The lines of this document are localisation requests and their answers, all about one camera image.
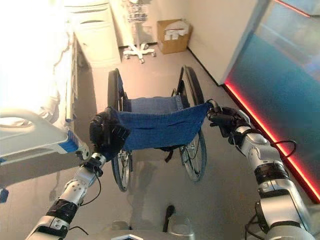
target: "gray floor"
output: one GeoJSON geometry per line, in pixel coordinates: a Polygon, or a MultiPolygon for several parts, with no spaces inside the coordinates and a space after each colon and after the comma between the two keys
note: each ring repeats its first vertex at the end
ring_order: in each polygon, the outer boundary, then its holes
{"type": "MultiPolygon", "coordinates": [[[[177,87],[182,65],[194,68],[205,99],[214,98],[222,106],[237,106],[221,87],[217,87],[189,51],[145,57],[141,65],[132,57],[119,68],[129,98],[169,96],[177,87]]],[[[76,106],[76,133],[89,143],[92,116],[107,105],[108,69],[79,72],[79,101],[76,106]]],[[[134,173],[128,192],[115,184],[111,164],[104,167],[102,192],[93,203],[81,207],[72,225],[90,234],[110,226],[112,220],[128,221],[134,229],[162,230],[169,204],[188,216],[198,240],[241,239],[244,225],[254,214],[259,199],[256,180],[247,160],[205,120],[203,133],[207,146],[207,167],[203,180],[193,183],[181,166],[178,151],[165,163],[166,153],[156,149],[133,153],[134,173]]],[[[0,168],[0,182],[8,186],[9,198],[0,204],[0,239],[24,239],[38,219],[46,213],[64,184],[73,176],[79,161],[73,154],[50,154],[0,168]]],[[[94,185],[86,197],[98,191],[94,185]]],[[[66,239],[83,233],[71,231],[66,239]]]]}

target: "robotic hand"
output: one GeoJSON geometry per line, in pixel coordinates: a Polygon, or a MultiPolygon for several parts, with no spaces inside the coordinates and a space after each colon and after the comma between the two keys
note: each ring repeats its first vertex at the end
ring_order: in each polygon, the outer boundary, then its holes
{"type": "Polygon", "coordinates": [[[107,161],[120,152],[129,134],[130,130],[120,124],[116,111],[111,107],[95,115],[90,123],[94,152],[101,153],[107,161]]]}
{"type": "Polygon", "coordinates": [[[284,168],[278,150],[271,146],[259,130],[252,129],[249,117],[241,110],[220,107],[212,99],[207,112],[211,127],[219,126],[224,138],[246,156],[254,171],[260,201],[255,203],[256,215],[246,225],[247,232],[265,240],[314,240],[309,233],[310,216],[298,190],[284,168]],[[251,232],[250,224],[258,218],[265,238],[251,232]]]}

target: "black cable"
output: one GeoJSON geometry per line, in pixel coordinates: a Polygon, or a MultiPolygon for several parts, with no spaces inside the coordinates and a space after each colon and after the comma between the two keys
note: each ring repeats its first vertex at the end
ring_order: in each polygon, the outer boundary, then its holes
{"type": "Polygon", "coordinates": [[[285,156],[286,158],[289,158],[297,150],[297,143],[295,141],[293,141],[293,140],[282,140],[282,141],[276,141],[276,142],[270,143],[270,145],[272,147],[274,147],[274,146],[276,146],[278,144],[283,144],[283,143],[292,143],[293,144],[293,150],[287,156],[285,156]]]}
{"type": "Polygon", "coordinates": [[[69,228],[69,231],[71,231],[72,229],[80,229],[81,231],[83,231],[85,234],[89,235],[89,233],[86,232],[86,230],[84,230],[82,227],[80,226],[73,226],[71,228],[69,228]]]}
{"type": "Polygon", "coordinates": [[[98,180],[98,183],[99,183],[99,192],[98,192],[97,196],[95,196],[94,199],[92,199],[91,201],[88,201],[88,202],[86,202],[86,203],[82,203],[82,204],[80,204],[80,206],[84,206],[84,205],[87,205],[87,204],[89,204],[89,203],[92,203],[94,200],[96,200],[96,199],[99,197],[99,195],[100,195],[100,193],[101,193],[101,182],[100,182],[100,179],[99,179],[99,177],[97,176],[96,171],[94,171],[93,173],[94,173],[94,175],[95,175],[95,177],[96,177],[96,179],[98,180]]]}
{"type": "Polygon", "coordinates": [[[257,214],[255,214],[255,215],[250,219],[250,221],[248,222],[248,224],[246,224],[246,225],[244,226],[244,229],[245,229],[244,239],[245,239],[245,240],[247,240],[247,233],[250,234],[250,235],[252,235],[252,236],[254,236],[254,237],[256,237],[257,239],[264,240],[263,237],[255,234],[254,232],[252,232],[252,231],[249,230],[250,225],[256,223],[256,222],[254,222],[254,219],[256,218],[256,216],[257,216],[257,214]]]}

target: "white cloth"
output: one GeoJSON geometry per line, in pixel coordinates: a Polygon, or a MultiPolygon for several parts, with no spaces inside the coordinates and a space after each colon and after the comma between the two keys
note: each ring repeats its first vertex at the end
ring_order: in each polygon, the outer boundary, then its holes
{"type": "MultiPolygon", "coordinates": [[[[12,16],[10,6],[1,8],[0,21],[5,24],[0,39],[0,108],[30,110],[50,121],[60,101],[54,64],[68,46],[68,35],[63,12],[39,5],[40,1],[36,6],[30,2],[12,5],[19,17],[12,16]]],[[[2,125],[28,123],[0,118],[2,125]]]]}

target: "wall baseboard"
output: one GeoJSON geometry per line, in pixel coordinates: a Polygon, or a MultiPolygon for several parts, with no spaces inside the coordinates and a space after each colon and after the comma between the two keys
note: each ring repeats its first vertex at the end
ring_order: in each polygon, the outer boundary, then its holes
{"type": "Polygon", "coordinates": [[[208,76],[212,79],[212,81],[215,83],[215,85],[217,85],[218,87],[221,86],[217,83],[217,81],[215,80],[215,78],[210,74],[210,72],[206,69],[206,67],[202,64],[202,62],[197,58],[197,56],[192,52],[192,50],[187,46],[186,49],[188,49],[190,51],[190,53],[192,54],[192,56],[196,59],[196,61],[201,65],[201,67],[203,68],[203,70],[206,72],[206,74],[208,74],[208,76]]]}

